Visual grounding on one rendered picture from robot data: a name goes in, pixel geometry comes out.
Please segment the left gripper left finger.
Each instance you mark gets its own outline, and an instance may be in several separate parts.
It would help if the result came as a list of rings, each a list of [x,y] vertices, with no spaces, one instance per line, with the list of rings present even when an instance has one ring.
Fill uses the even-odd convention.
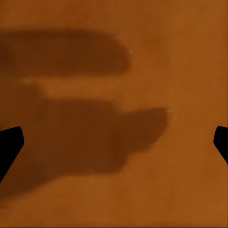
[[[23,132],[14,127],[0,132],[0,182],[24,145]]]

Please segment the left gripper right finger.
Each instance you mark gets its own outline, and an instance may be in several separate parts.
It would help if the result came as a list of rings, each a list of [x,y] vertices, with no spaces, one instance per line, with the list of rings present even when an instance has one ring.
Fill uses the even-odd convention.
[[[228,164],[228,128],[217,127],[213,143]]]

